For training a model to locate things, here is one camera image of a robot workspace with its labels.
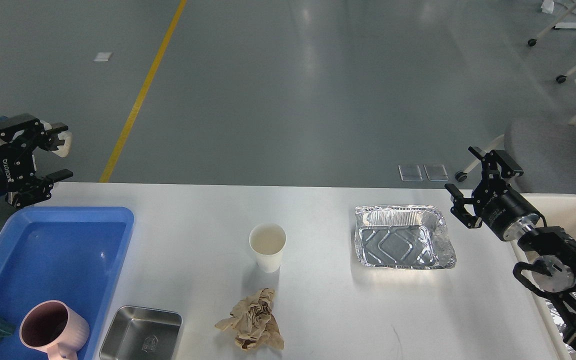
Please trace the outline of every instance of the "aluminum foil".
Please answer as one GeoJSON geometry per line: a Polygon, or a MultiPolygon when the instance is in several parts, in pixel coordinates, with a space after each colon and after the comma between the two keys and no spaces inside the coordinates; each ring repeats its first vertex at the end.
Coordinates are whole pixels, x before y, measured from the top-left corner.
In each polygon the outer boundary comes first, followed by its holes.
{"type": "MultiPolygon", "coordinates": [[[[576,292],[573,292],[571,295],[574,298],[576,298],[576,292]]],[[[555,309],[555,305],[553,305],[553,303],[548,301],[548,299],[544,299],[544,300],[546,301],[546,305],[548,306],[548,310],[550,311],[550,316],[552,317],[552,321],[555,323],[555,326],[557,326],[557,330],[559,330],[559,335],[561,335],[561,339],[563,340],[564,330],[566,328],[566,323],[564,322],[564,319],[562,319],[562,317],[560,316],[560,313],[557,311],[557,309],[555,309]]],[[[576,360],[575,349],[573,349],[572,346],[570,346],[569,344],[564,343],[564,345],[566,346],[566,350],[570,354],[570,358],[572,360],[576,360]]]]}
{"type": "Polygon", "coordinates": [[[455,267],[455,249],[436,207],[358,206],[354,213],[354,248],[361,264],[418,270],[455,267]]]}

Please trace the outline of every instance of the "brown paper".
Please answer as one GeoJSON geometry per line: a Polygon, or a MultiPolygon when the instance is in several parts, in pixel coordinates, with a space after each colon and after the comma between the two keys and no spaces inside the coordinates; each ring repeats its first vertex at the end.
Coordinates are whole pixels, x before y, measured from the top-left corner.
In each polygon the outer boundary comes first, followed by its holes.
{"type": "Polygon", "coordinates": [[[284,338],[279,333],[277,319],[272,313],[274,298],[274,289],[261,289],[239,301],[232,308],[231,317],[214,326],[221,331],[228,328],[236,330],[235,344],[243,351],[256,349],[263,344],[283,350],[284,338]]]}

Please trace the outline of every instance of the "chair wheel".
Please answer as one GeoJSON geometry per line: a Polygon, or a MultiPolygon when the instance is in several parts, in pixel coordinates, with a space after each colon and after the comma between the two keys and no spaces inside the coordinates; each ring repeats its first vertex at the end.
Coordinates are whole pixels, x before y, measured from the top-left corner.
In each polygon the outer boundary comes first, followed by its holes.
{"type": "Polygon", "coordinates": [[[460,183],[466,180],[466,178],[468,178],[468,174],[464,171],[457,171],[457,173],[454,174],[454,179],[460,183]]]}

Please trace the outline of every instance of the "metal tray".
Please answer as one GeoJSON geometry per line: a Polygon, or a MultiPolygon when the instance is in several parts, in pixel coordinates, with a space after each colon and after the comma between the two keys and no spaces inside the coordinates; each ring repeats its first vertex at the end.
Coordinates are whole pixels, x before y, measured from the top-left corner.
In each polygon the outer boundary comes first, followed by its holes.
{"type": "Polygon", "coordinates": [[[123,306],[117,310],[99,351],[101,360],[169,360],[182,319],[176,312],[123,306]]]}
{"type": "Polygon", "coordinates": [[[355,215],[354,248],[367,267],[425,270],[457,264],[446,221],[434,206],[358,206],[355,215]]]}

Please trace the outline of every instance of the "table surface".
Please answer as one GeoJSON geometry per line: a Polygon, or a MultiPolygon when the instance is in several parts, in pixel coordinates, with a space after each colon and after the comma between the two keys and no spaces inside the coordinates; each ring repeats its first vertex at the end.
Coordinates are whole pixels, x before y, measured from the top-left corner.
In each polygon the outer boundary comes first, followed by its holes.
{"type": "Polygon", "coordinates": [[[60,183],[41,206],[122,206],[132,241],[97,346],[122,306],[183,317],[175,359],[556,359],[532,294],[512,276],[512,247],[468,230],[439,189],[60,183]],[[455,248],[453,269],[367,268],[352,241],[361,205],[434,205],[455,248]],[[258,269],[250,230],[287,235],[281,268],[258,269]],[[214,324],[274,288],[285,350],[244,353],[214,324]]]}

